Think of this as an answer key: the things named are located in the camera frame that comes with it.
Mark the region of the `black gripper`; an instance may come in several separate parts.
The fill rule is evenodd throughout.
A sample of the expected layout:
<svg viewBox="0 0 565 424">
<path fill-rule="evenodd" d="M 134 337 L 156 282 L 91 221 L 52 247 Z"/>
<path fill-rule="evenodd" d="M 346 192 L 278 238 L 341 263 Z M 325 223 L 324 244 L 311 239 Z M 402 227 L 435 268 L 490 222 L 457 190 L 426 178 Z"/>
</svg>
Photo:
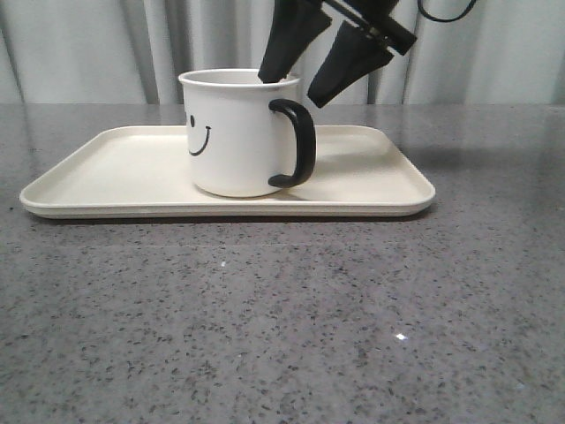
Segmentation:
<svg viewBox="0 0 565 424">
<path fill-rule="evenodd" d="M 344 21 L 307 96 L 323 108 L 343 90 L 394 57 L 405 55 L 417 37 L 392 16 L 398 0 L 325 0 L 357 26 Z M 272 25 L 258 76 L 263 83 L 285 79 L 306 48 L 331 24 L 321 1 L 275 0 Z"/>
</svg>

